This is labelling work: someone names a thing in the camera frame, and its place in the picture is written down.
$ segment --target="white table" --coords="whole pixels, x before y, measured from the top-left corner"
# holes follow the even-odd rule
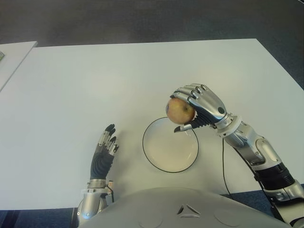
[[[304,92],[256,39],[37,47],[0,93],[0,209],[77,207],[110,123],[117,197],[164,186],[225,193],[221,139],[209,127],[196,130],[199,155],[184,172],[162,172],[143,154],[145,128],[189,83],[208,85],[304,182]],[[258,190],[227,145],[225,154],[231,192]]]
[[[0,92],[36,44],[37,42],[35,41],[0,44],[0,51],[5,54],[5,57],[0,61]]]

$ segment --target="apple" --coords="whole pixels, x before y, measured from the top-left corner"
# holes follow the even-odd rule
[[[173,123],[184,124],[194,118],[195,110],[187,102],[172,98],[166,106],[166,114]]]

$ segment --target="robotic arm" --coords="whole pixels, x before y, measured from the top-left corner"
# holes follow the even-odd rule
[[[186,101],[197,112],[194,120],[177,127],[174,132],[212,126],[247,163],[276,218],[299,227],[304,222],[304,189],[293,179],[268,140],[258,135],[240,116],[227,113],[222,101],[205,85],[180,87],[171,95],[174,97]]]
[[[84,198],[78,207],[77,215],[80,225],[107,207],[105,200],[107,195],[112,195],[112,201],[114,201],[111,189],[112,182],[110,181],[106,184],[106,176],[112,166],[114,155],[119,148],[115,144],[116,137],[111,138],[115,132],[114,127],[114,124],[109,125],[97,143],[91,163],[90,181],[87,189],[82,191]]]

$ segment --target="white bowl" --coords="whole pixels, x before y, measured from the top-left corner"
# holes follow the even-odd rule
[[[165,172],[181,172],[197,158],[199,143],[193,130],[174,133],[167,117],[153,121],[143,134],[142,147],[149,162]]]

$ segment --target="wire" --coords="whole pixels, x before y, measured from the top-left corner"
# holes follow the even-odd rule
[[[237,149],[234,148],[234,150],[237,152],[237,154],[241,157],[241,159],[242,159],[242,160],[245,162],[245,164],[248,166],[248,168],[250,169],[250,171],[253,173],[254,177],[256,177],[256,172],[252,169],[252,167],[251,167],[251,166],[249,165],[249,163],[245,160],[245,158],[243,158],[243,157],[241,156],[241,154],[237,151]],[[258,184],[260,185],[260,187],[261,187],[261,189],[262,189],[264,195],[265,195],[266,198],[268,199],[270,205],[273,205],[273,203],[272,203],[272,201],[270,200],[270,198],[266,195],[262,183],[261,183],[257,178],[255,178],[255,179],[256,179],[256,181],[258,182]]]
[[[230,193],[230,191],[229,191],[229,189],[228,189],[228,187],[227,187],[226,178],[225,178],[225,167],[224,167],[224,138],[222,139],[222,148],[223,148],[223,150],[222,150],[223,179],[224,179],[224,183],[225,183],[225,186],[226,186],[226,190],[227,190],[227,192],[228,192],[230,198],[232,198],[232,199],[234,200],[233,196],[231,195],[231,193]]]
[[[107,185],[108,189],[111,191],[112,203],[114,203],[114,191]]]

